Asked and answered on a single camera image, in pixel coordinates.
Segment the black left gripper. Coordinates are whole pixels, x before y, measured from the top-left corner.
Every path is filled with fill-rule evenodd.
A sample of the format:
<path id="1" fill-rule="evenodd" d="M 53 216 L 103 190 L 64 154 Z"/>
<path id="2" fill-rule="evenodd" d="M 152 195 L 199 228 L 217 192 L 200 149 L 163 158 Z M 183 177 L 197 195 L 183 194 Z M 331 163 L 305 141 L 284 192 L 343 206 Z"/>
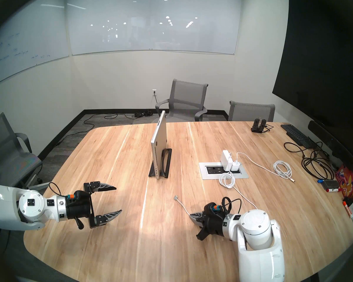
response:
<path id="1" fill-rule="evenodd" d="M 90 228 L 106 225 L 115 219 L 122 210 L 94 216 L 91 195 L 94 192 L 112 191 L 116 189 L 117 188 L 112 185 L 101 182 L 84 183 L 84 190 L 77 190 L 74 194 L 65 196 L 67 218 L 74 219 L 78 229 L 84 228 L 84 224 L 79 219 L 82 217 L 88 219 Z"/>

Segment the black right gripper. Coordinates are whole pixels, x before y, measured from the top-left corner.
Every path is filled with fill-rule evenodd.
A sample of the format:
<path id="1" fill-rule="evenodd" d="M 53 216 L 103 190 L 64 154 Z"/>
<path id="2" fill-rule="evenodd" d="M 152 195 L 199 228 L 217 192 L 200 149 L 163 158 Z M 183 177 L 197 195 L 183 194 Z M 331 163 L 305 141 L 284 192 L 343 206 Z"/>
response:
<path id="1" fill-rule="evenodd" d="M 224 236 L 222 229 L 224 222 L 223 210 L 204 208 L 204 214 L 202 212 L 190 214 L 190 219 L 200 228 L 200 232 L 196 235 L 197 239 L 204 240 L 208 235 Z"/>

